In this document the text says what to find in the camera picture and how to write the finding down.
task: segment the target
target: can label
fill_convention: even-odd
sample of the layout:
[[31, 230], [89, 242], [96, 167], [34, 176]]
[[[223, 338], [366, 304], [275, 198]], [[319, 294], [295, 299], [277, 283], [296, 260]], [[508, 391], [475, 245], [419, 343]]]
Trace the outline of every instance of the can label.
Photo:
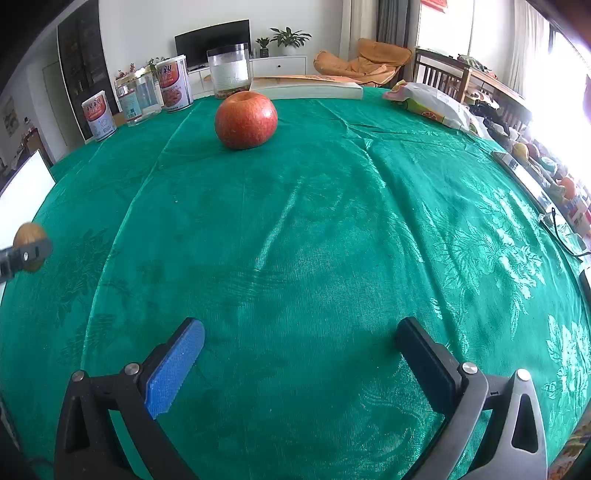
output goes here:
[[96, 141], [103, 140], [117, 130], [104, 94], [83, 103], [82, 110]]
[[105, 99], [100, 96], [88, 103], [84, 108], [84, 115], [89, 122], [94, 122], [96, 119], [103, 116], [106, 112], [107, 106]]
[[164, 101], [164, 109], [174, 112], [193, 103], [191, 90], [188, 87], [188, 75], [183, 60], [162, 65], [158, 69], [160, 91]]

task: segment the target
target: screw head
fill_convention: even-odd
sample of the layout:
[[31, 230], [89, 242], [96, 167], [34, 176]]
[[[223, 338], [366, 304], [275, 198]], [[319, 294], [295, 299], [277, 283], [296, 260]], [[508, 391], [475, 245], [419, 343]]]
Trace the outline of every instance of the screw head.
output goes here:
[[124, 371], [125, 375], [135, 375], [137, 372], [139, 372], [139, 365], [136, 363], [127, 364], [125, 365]]
[[83, 378], [84, 378], [84, 370], [76, 370], [74, 373], [72, 373], [72, 381], [73, 382], [79, 382]]
[[528, 382], [531, 380], [531, 374], [525, 368], [520, 368], [517, 371], [517, 377], [520, 380], [523, 380], [524, 382]]
[[464, 372], [466, 372], [468, 375], [474, 375], [476, 372], [478, 372], [478, 367], [472, 362], [464, 362], [462, 363], [462, 370], [464, 370]]

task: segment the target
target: plastic bag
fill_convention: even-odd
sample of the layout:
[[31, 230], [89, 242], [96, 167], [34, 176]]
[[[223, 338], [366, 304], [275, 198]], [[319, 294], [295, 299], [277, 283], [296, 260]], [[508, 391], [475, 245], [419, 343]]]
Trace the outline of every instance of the plastic bag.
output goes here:
[[401, 80], [392, 90], [384, 93], [384, 98], [447, 127], [486, 138], [478, 120], [467, 107], [430, 85]]

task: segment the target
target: white drawer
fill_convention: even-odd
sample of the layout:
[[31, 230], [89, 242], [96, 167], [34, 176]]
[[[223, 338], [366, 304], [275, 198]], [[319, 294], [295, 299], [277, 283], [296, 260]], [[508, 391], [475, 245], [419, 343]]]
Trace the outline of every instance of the white drawer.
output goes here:
[[252, 74], [255, 77], [305, 75], [306, 57], [271, 57], [268, 59], [253, 59]]

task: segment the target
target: door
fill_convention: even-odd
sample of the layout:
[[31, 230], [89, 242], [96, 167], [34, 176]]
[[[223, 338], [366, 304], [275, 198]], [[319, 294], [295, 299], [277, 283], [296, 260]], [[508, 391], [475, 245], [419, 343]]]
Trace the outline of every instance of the door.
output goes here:
[[70, 99], [68, 98], [58, 61], [43, 68], [43, 80], [53, 115], [56, 117], [61, 136], [67, 145], [67, 155], [84, 145], [84, 139], [78, 128], [76, 117], [72, 112], [72, 106], [70, 105]]

